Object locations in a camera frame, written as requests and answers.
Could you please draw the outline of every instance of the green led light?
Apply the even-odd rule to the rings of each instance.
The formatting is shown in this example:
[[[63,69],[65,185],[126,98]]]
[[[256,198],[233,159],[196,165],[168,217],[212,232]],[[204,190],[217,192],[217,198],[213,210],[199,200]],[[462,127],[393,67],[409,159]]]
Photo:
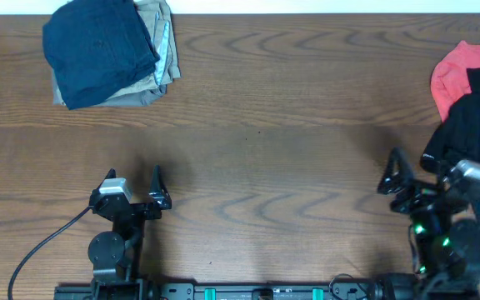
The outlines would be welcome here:
[[[205,300],[216,300],[216,290],[214,288],[205,288]]]
[[[313,288],[312,289],[312,300],[323,300],[323,289]]]
[[[423,233],[423,232],[425,232],[425,228],[423,228],[422,225],[419,225],[419,224],[418,224],[418,225],[414,226],[414,232],[415,232],[416,234]]]

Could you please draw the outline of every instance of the folded clothes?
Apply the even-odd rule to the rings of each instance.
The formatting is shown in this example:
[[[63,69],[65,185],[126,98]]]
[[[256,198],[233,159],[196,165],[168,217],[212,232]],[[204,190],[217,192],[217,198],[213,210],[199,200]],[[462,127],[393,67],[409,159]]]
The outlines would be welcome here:
[[[155,71],[133,1],[74,0],[43,27],[43,48],[69,109],[103,103]]]
[[[169,6],[163,0],[141,0],[137,2],[137,13],[150,34],[153,51],[159,57],[155,71],[95,106],[147,106],[164,95],[166,84],[181,77]],[[52,74],[52,84],[53,104],[64,105],[55,74]]]

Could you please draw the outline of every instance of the pile of clothes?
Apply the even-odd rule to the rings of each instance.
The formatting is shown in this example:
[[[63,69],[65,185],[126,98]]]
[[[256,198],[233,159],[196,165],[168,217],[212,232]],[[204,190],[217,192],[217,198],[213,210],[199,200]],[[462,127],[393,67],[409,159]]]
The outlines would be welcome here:
[[[180,78],[163,0],[73,0],[43,27],[53,103],[69,109],[147,106]]]
[[[436,173],[438,162],[461,159],[480,163],[480,46],[462,41],[435,68],[431,90],[442,124],[429,141],[420,164]],[[480,199],[473,203],[480,222]]]

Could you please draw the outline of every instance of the wood grain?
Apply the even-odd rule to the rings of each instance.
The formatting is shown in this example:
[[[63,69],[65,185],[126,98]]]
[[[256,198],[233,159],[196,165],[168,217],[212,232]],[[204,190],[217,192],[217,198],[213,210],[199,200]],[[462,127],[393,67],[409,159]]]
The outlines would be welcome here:
[[[46,16],[0,16],[0,299],[14,268],[79,213],[109,168],[173,210],[142,269],[200,282],[410,272],[404,216],[375,194],[389,150],[415,163],[439,122],[430,74],[480,15],[174,16],[183,78],[145,108],[51,105]],[[87,215],[22,270],[16,299],[92,277]]]

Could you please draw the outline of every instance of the black cable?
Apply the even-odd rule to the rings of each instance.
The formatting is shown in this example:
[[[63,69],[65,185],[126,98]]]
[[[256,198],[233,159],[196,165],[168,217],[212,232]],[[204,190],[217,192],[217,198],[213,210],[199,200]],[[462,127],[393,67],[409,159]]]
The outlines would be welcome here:
[[[351,278],[351,279],[354,279],[353,276],[351,276],[351,275],[349,275],[349,274],[340,273],[340,274],[338,274],[337,276],[335,276],[335,277],[331,280],[331,282],[329,283],[329,292],[331,292],[331,294],[332,294],[337,300],[343,300],[343,299],[341,299],[339,296],[335,295],[335,293],[333,292],[333,281],[334,281],[334,279],[339,278],[339,277],[342,277],[342,276],[347,276],[347,277],[349,277],[349,278]],[[365,289],[363,286],[361,286],[360,283],[356,282],[356,284],[357,284],[358,287],[366,294],[366,296],[364,296],[364,297],[362,297],[362,298],[360,298],[360,299],[358,299],[358,300],[363,300],[363,299],[368,298],[368,292],[366,291],[366,289]]]
[[[17,265],[16,270],[14,271],[14,274],[10,278],[10,282],[8,283],[8,290],[7,290],[7,296],[8,300],[13,300],[13,286],[14,286],[14,281],[16,281],[16,277],[18,276],[18,273],[20,273],[20,270],[22,269],[23,265],[31,258],[31,256],[38,251],[43,245],[54,239],[57,235],[59,235],[61,232],[64,230],[68,229],[70,226],[72,226],[78,219],[80,219],[82,216],[84,216],[88,210],[90,210],[92,207],[86,207],[81,213],[79,213],[72,221],[68,222],[66,225],[62,226],[60,229],[58,229],[56,232],[54,232],[52,235],[41,241],[36,247],[34,247],[31,252],[20,262],[19,265]]]
[[[412,271],[415,274],[418,274],[419,271],[417,270],[417,265],[418,265],[418,254],[416,252],[416,248],[414,247],[413,239],[412,239],[412,231],[413,231],[413,225],[408,226],[408,244],[410,245],[410,251],[412,253]]]

